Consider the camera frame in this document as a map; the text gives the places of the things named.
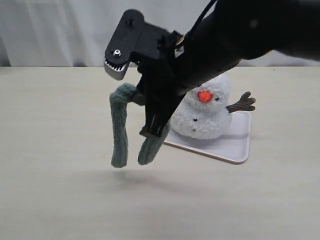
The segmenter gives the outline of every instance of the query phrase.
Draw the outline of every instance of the white tray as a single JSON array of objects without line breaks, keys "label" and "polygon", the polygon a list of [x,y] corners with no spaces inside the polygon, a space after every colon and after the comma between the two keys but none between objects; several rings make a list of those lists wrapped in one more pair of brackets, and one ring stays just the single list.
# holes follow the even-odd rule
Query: white tray
[{"label": "white tray", "polygon": [[249,157],[251,126],[251,114],[247,111],[238,111],[232,113],[229,130],[217,139],[194,139],[182,136],[171,129],[164,144],[239,165]]}]

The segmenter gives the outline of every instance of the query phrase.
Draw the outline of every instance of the table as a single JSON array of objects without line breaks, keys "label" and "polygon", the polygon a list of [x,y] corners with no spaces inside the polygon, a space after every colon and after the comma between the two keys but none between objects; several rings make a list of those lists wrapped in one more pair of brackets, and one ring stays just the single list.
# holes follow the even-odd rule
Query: table
[{"label": "table", "polygon": [[128,166],[110,165],[102,68],[0,68],[0,239],[315,240],[320,67],[237,67],[230,101],[257,99],[242,165],[167,145],[137,164],[144,109],[128,106]]}]

